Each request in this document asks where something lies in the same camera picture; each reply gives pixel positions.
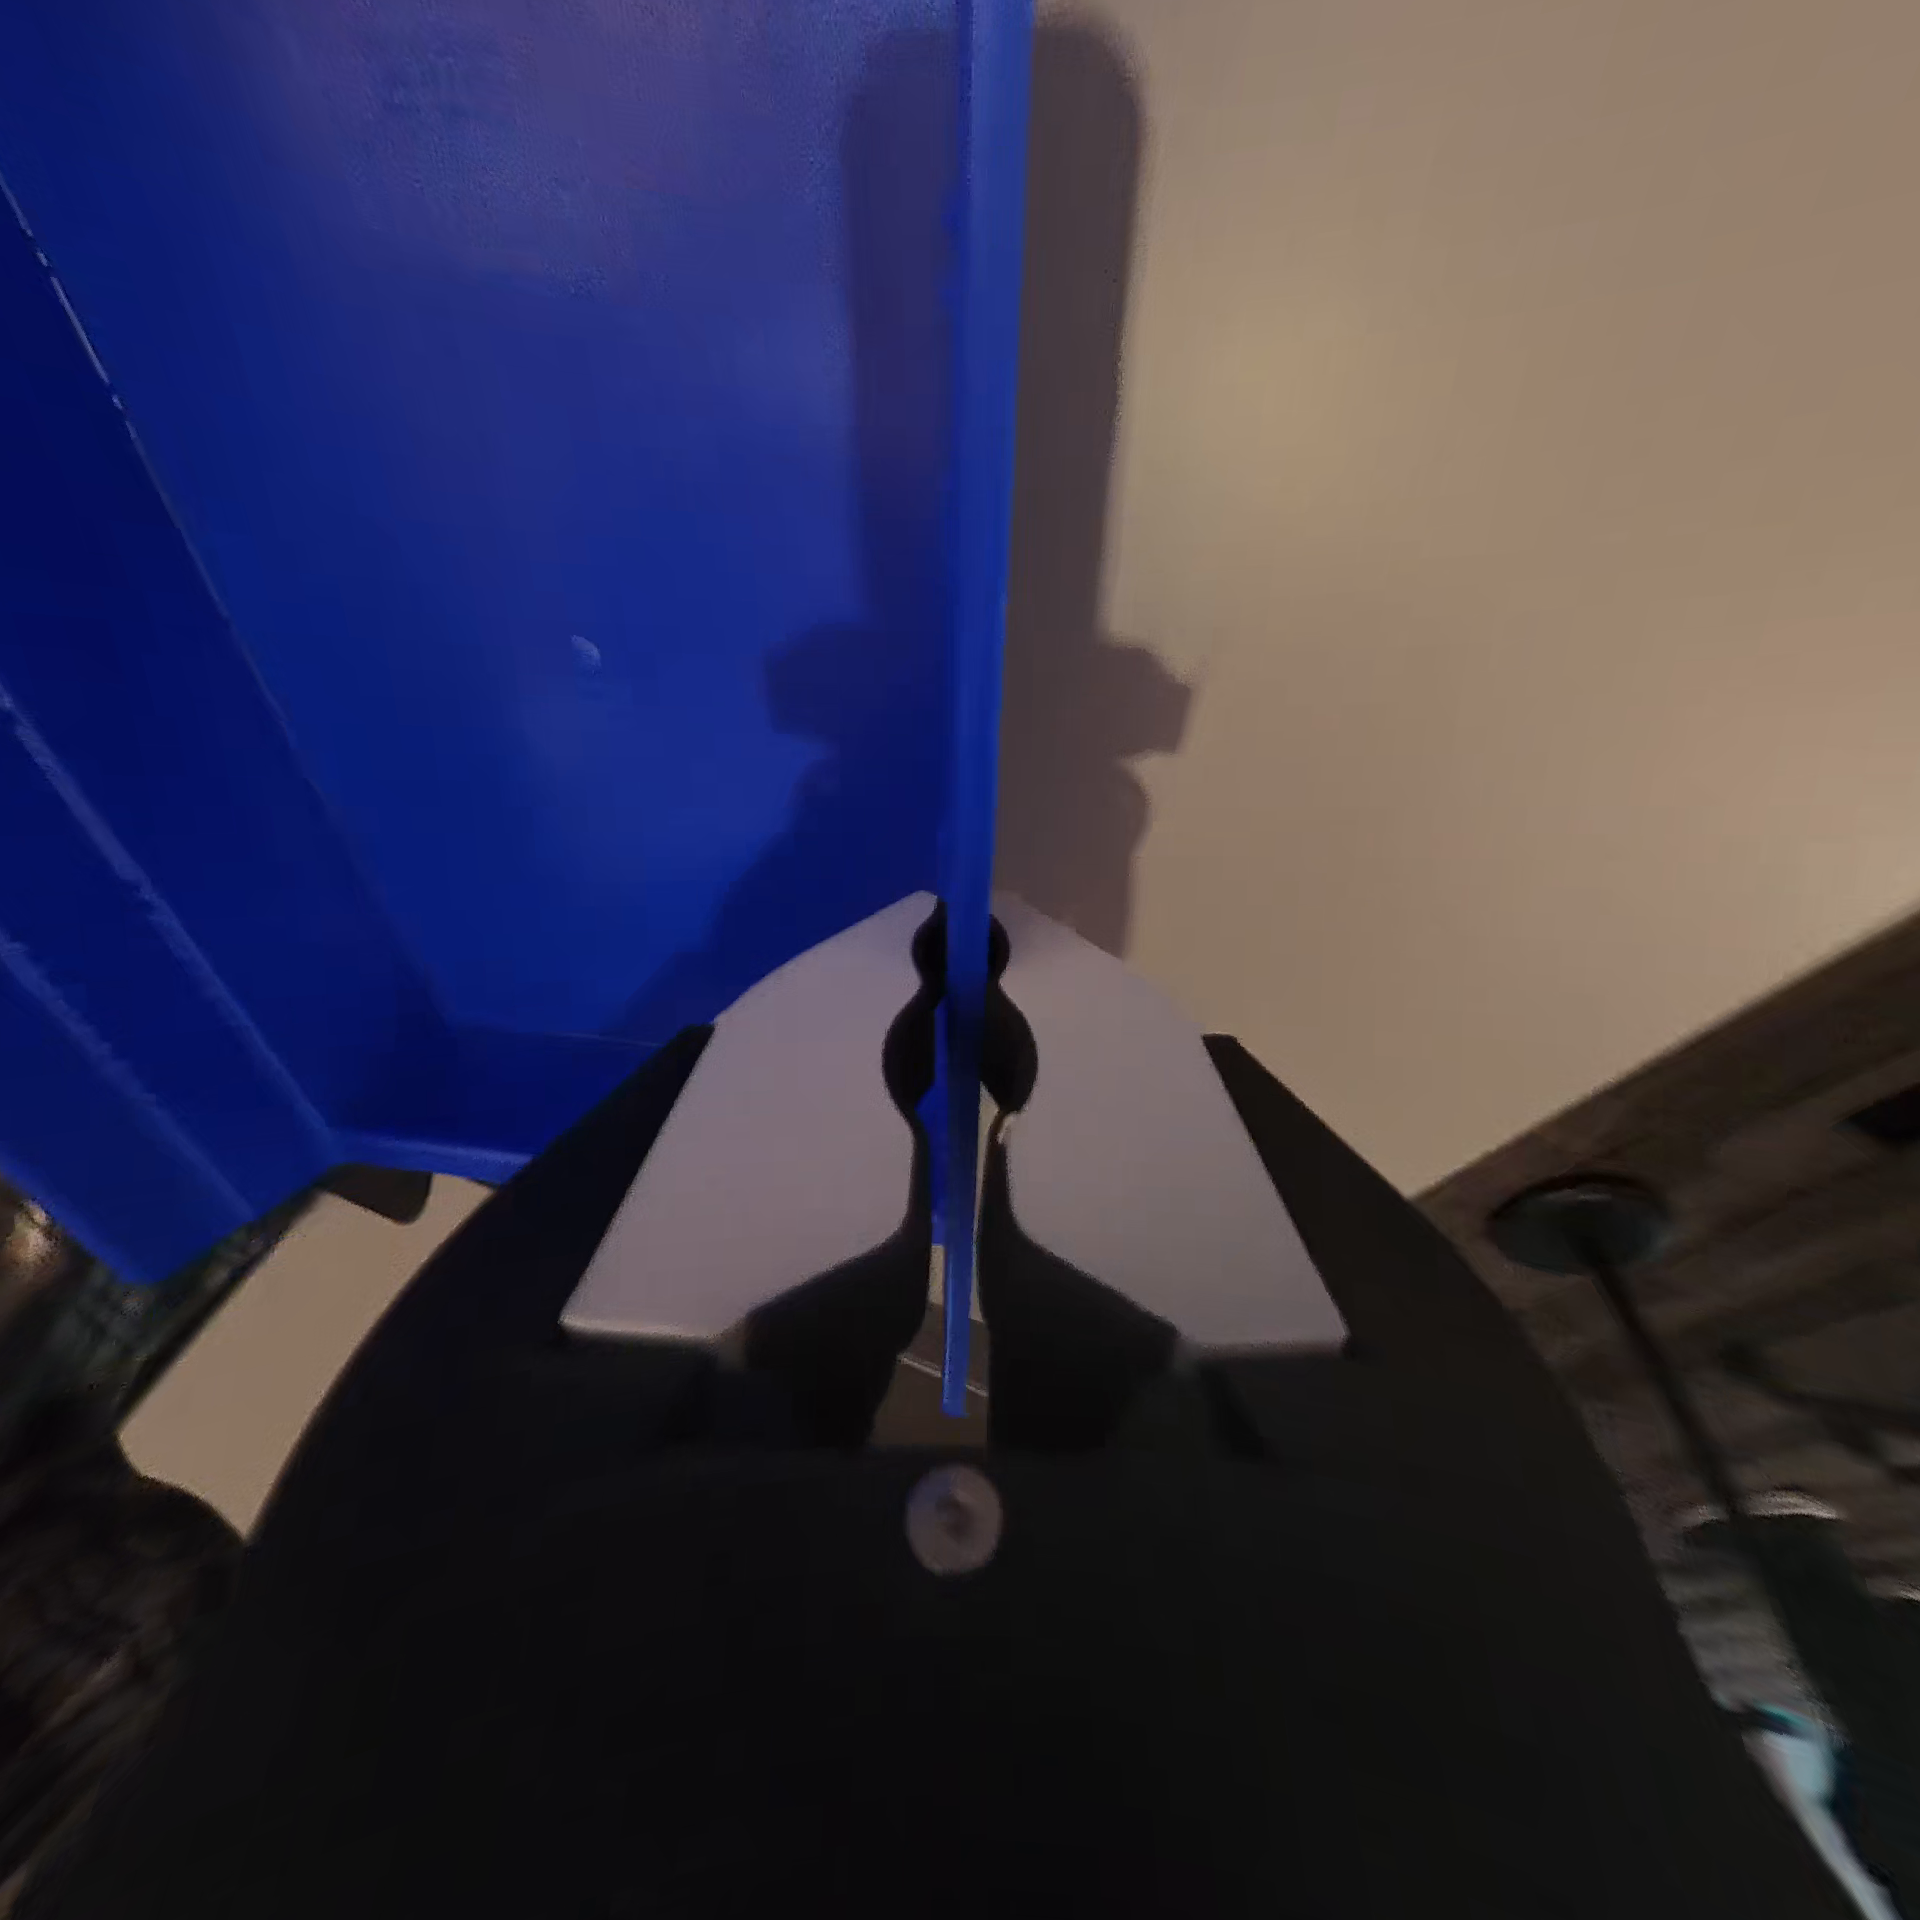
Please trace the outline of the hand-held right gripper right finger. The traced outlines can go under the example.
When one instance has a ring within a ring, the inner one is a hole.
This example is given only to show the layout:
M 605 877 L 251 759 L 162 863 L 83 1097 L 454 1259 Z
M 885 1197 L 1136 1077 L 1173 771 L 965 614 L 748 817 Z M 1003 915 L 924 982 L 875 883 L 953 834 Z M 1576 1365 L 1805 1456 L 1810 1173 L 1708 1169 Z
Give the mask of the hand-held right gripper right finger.
M 995 906 L 993 960 L 993 1447 L 1102 1449 L 1181 1374 L 1342 1354 L 1347 1317 L 1202 1030 L 1017 897 Z

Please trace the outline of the blue plastic bin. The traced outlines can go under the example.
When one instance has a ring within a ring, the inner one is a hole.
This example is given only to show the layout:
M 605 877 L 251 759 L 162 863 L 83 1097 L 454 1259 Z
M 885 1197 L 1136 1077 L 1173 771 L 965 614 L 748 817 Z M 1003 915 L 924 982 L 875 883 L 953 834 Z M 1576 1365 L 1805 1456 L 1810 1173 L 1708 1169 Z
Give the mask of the blue plastic bin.
M 1033 6 L 4 6 L 4 1181 L 497 1182 L 900 897 L 979 1055 Z

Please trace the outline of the black stanchion with round base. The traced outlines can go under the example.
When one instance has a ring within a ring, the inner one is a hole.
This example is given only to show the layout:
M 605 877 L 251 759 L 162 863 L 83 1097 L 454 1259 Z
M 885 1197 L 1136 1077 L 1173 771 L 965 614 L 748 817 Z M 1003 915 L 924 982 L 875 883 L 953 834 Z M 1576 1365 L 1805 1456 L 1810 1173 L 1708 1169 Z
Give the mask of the black stanchion with round base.
M 1628 1281 L 1664 1243 L 1654 1191 L 1616 1176 L 1569 1176 L 1509 1198 L 1489 1235 L 1514 1264 L 1589 1281 L 1636 1357 L 1684 1462 L 1708 1495 L 1706 1531 L 1729 1545 L 1764 1603 L 1820 1703 L 1833 1717 L 1865 1827 L 1915 1830 L 1915 1667 L 1877 1597 L 1845 1555 L 1838 1521 L 1812 1503 L 1747 1494 L 1694 1387 L 1652 1333 Z

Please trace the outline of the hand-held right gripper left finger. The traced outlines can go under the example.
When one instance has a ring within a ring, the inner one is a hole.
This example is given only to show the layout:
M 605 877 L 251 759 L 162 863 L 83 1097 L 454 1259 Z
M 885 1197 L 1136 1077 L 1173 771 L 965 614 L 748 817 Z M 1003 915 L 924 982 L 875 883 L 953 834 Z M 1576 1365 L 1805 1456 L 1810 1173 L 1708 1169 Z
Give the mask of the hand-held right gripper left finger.
M 909 895 L 710 1026 L 568 1298 L 573 1337 L 776 1390 L 811 1445 L 869 1443 L 930 1297 L 945 910 Z

